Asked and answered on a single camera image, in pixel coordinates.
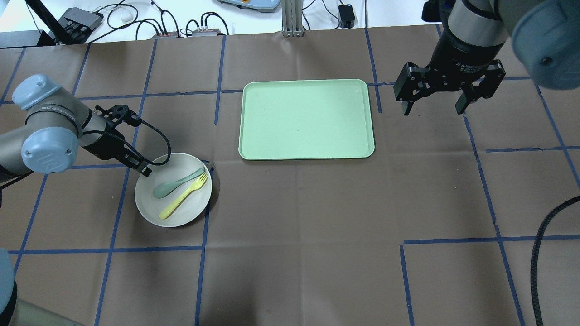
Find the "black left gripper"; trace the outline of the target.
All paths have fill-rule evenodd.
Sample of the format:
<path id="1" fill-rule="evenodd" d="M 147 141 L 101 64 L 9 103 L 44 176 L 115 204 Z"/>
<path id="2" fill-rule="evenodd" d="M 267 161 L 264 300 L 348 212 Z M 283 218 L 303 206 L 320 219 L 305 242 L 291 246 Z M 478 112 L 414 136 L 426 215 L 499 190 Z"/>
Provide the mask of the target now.
<path id="1" fill-rule="evenodd" d="M 101 160 L 114 158 L 141 175 L 149 177 L 152 173 L 148 167 L 149 163 L 129 149 L 123 134 L 116 130 L 122 123 L 133 127 L 140 124 L 137 114 L 130 110 L 128 105 L 114 105 L 108 110 L 97 105 L 88 111 L 88 116 L 82 124 L 79 144 Z"/>

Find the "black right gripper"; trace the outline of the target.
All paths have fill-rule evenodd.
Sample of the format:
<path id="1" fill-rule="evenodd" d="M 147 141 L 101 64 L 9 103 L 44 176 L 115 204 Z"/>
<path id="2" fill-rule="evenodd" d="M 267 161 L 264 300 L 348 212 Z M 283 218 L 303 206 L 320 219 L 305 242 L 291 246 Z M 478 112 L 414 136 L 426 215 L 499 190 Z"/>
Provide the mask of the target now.
<path id="1" fill-rule="evenodd" d="M 427 66 L 404 64 L 394 83 L 394 97 L 401 102 L 404 116 L 410 115 L 415 101 L 435 92 L 462 90 L 455 103 L 457 114 L 481 97 L 490 98 L 504 79 L 505 70 L 496 56 L 502 45 L 457 47 L 436 46 Z"/>

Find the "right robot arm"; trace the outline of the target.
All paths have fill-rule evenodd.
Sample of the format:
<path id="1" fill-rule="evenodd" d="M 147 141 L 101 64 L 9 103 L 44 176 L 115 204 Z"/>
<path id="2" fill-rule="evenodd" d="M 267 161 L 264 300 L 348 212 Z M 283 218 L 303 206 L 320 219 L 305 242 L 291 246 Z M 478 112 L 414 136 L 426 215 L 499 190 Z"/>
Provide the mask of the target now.
<path id="1" fill-rule="evenodd" d="M 579 87 L 577 0 L 429 0 L 422 20 L 441 23 L 443 31 L 429 64 L 406 63 L 394 83 L 404 115 L 419 99 L 441 91 L 462 92 L 458 114 L 491 98 L 506 75 L 497 54 L 507 40 L 537 85 Z"/>

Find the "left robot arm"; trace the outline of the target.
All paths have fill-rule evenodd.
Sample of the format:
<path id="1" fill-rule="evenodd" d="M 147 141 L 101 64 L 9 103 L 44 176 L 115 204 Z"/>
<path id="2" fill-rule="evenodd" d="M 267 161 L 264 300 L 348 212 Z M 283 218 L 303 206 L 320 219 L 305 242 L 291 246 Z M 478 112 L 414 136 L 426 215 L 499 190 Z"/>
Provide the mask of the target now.
<path id="1" fill-rule="evenodd" d="M 116 159 L 143 176 L 151 174 L 146 159 L 116 130 L 123 123 L 143 124 L 127 105 L 90 109 L 44 74 L 23 80 L 13 92 L 13 102 L 27 116 L 22 127 L 1 136 L 1 188 L 32 173 L 70 169 L 79 148 L 101 160 Z"/>

